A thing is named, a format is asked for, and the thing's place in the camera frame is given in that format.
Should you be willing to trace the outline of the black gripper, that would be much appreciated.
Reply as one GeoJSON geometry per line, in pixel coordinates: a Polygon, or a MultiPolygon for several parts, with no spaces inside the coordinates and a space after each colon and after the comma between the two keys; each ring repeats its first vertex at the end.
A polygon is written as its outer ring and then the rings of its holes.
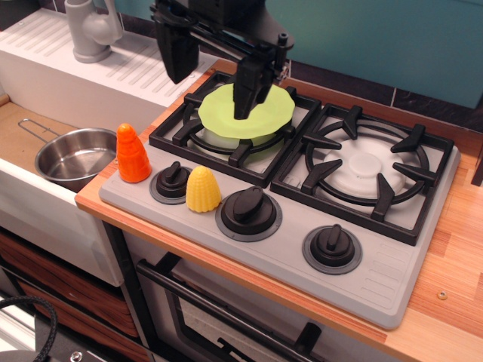
{"type": "Polygon", "coordinates": [[[294,46],[294,37],[269,13],[265,1],[154,1],[150,10],[173,83],[198,67],[200,44],[236,60],[244,57],[233,84],[235,119],[247,119],[265,102],[278,75],[275,56],[286,57],[294,46]]]}

